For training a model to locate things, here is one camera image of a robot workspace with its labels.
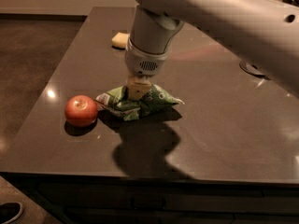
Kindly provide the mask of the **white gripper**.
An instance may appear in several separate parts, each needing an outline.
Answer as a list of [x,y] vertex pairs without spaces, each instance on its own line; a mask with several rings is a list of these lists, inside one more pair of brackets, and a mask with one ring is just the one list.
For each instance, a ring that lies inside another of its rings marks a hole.
[[128,40],[125,49],[125,63],[128,68],[127,80],[128,99],[140,100],[151,88],[148,77],[156,76],[162,69],[168,54],[150,54],[137,48]]

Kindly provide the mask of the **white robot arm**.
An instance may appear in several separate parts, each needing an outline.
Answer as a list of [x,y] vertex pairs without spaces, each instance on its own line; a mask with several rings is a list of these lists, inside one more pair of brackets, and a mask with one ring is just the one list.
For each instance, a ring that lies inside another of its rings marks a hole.
[[136,0],[129,74],[159,72],[172,38],[196,27],[294,96],[299,95],[299,7],[276,0]]

